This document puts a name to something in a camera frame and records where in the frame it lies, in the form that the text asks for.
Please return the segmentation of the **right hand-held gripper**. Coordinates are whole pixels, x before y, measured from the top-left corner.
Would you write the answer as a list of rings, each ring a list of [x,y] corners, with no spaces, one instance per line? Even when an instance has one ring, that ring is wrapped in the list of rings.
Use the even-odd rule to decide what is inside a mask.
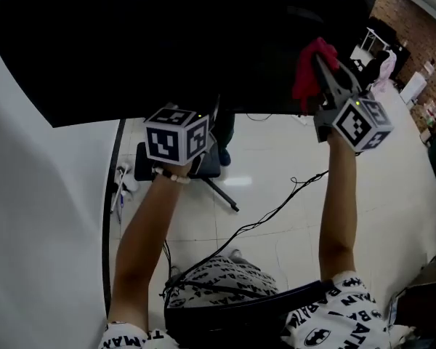
[[[341,61],[334,75],[319,54],[313,59],[314,72],[324,105],[314,115],[318,141],[327,141],[336,130],[356,153],[377,148],[392,132],[393,125],[382,104],[363,91],[355,74]]]

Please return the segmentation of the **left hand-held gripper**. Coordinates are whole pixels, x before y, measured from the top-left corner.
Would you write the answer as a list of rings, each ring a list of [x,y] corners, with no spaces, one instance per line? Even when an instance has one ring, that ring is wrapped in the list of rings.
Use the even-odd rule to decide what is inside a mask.
[[[197,173],[214,141],[211,128],[216,113],[216,108],[204,112],[176,105],[160,108],[144,121],[147,157],[180,166],[191,163],[190,172]]]

